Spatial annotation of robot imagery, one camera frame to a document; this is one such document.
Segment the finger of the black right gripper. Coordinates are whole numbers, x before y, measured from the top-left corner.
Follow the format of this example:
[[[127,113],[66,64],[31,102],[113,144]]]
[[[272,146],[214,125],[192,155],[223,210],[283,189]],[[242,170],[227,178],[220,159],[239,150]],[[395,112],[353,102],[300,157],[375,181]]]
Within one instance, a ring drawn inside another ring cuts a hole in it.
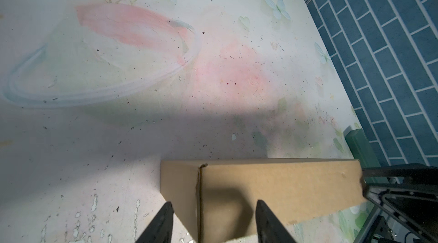
[[[438,168],[419,163],[362,169],[363,177],[410,177],[414,183],[437,183]]]
[[[363,195],[424,242],[438,241],[436,185],[368,184]]]

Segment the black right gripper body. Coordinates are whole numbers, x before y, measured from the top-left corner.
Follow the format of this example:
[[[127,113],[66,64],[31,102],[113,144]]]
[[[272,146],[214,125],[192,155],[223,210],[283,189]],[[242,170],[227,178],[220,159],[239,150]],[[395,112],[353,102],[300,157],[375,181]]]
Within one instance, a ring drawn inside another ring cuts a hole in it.
[[[354,243],[418,243],[419,238],[378,207],[373,207]]]

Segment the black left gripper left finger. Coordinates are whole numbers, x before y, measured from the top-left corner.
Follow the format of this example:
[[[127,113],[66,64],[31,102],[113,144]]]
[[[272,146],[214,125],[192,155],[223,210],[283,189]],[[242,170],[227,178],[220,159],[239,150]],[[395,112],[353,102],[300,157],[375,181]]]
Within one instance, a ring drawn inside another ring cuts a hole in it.
[[[157,212],[135,243],[170,243],[173,232],[174,210],[170,201]]]

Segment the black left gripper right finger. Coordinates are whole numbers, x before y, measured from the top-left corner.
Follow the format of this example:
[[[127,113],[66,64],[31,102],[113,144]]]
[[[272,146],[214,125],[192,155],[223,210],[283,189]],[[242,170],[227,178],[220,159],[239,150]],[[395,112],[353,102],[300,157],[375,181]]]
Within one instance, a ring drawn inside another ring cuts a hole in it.
[[[257,201],[255,213],[259,243],[296,243],[263,200]]]

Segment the brown cardboard box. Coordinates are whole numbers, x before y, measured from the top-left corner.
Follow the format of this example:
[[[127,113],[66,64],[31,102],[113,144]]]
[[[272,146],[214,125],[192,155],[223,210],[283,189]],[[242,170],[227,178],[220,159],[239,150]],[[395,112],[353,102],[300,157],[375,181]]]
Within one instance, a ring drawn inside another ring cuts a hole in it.
[[[281,223],[298,224],[365,201],[354,159],[175,160],[160,164],[160,193],[198,243],[256,233],[262,200]]]

